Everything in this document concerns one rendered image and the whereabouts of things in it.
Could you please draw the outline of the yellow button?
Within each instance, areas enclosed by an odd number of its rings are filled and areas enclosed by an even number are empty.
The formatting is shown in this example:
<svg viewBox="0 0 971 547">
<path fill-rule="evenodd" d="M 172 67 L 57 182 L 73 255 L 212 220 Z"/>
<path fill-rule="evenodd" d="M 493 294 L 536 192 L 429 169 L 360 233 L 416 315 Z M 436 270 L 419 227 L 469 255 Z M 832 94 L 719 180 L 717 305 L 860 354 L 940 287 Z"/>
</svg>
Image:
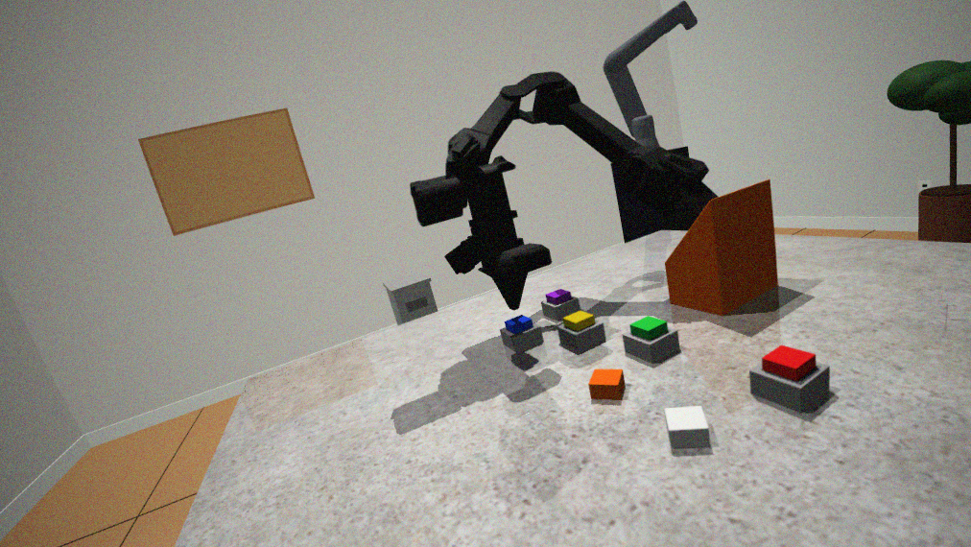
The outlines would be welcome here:
<svg viewBox="0 0 971 547">
<path fill-rule="evenodd" d="M 593 315 L 579 311 L 563 320 L 564 324 L 557 327 L 559 342 L 578 352 L 605 339 L 604 323 L 595 321 Z"/>
</svg>

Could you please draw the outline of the red button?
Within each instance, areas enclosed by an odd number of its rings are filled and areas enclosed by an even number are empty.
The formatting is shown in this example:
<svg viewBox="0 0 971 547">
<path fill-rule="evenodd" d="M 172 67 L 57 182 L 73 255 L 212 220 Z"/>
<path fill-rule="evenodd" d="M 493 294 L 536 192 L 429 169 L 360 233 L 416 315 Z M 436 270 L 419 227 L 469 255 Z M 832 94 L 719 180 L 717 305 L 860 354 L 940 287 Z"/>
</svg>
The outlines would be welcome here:
<svg viewBox="0 0 971 547">
<path fill-rule="evenodd" d="M 749 371 L 750 393 L 801 413 L 829 391 L 830 367 L 784 345 Z"/>
</svg>

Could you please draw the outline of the blue button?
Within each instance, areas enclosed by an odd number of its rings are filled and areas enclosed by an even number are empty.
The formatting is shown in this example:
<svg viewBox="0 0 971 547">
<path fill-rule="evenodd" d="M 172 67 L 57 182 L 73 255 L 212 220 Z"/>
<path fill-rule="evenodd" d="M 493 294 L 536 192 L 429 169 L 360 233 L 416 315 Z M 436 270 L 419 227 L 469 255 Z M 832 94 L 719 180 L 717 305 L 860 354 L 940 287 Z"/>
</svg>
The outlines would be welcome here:
<svg viewBox="0 0 971 547">
<path fill-rule="evenodd" d="M 505 325 L 505 328 L 500 329 L 503 344 L 513 352 L 523 352 L 544 342 L 541 326 L 533 323 L 530 318 L 521 315 L 505 321 Z"/>
</svg>

